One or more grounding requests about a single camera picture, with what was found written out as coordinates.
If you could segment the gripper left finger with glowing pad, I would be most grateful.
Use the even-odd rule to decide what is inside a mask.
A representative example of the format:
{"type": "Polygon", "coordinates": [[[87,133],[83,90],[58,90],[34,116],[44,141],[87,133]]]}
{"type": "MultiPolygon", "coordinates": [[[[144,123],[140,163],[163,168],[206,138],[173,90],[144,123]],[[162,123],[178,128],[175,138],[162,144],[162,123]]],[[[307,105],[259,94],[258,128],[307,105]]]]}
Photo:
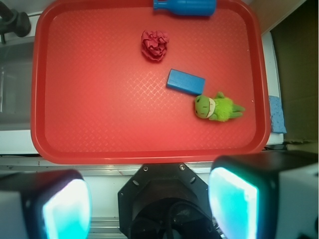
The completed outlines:
{"type": "Polygon", "coordinates": [[[73,169],[18,172],[0,177],[2,239],[85,239],[92,200],[73,169]]]}

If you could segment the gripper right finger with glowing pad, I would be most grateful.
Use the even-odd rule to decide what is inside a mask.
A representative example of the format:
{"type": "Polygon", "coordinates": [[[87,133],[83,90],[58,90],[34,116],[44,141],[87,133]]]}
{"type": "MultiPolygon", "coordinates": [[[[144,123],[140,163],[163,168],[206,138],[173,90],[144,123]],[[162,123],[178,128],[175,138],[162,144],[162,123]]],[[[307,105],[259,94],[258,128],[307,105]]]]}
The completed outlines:
{"type": "Polygon", "coordinates": [[[298,150],[220,156],[208,198],[228,239],[316,239],[319,156],[298,150]]]}

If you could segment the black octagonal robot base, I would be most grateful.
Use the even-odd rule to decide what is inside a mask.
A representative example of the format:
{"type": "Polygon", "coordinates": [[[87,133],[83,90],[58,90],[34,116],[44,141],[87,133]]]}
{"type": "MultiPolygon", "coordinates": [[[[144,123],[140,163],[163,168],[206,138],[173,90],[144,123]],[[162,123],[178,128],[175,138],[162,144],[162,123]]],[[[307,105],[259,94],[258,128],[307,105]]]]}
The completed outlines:
{"type": "Polygon", "coordinates": [[[118,192],[129,239],[218,239],[208,185],[183,163],[144,164],[118,192]]]}

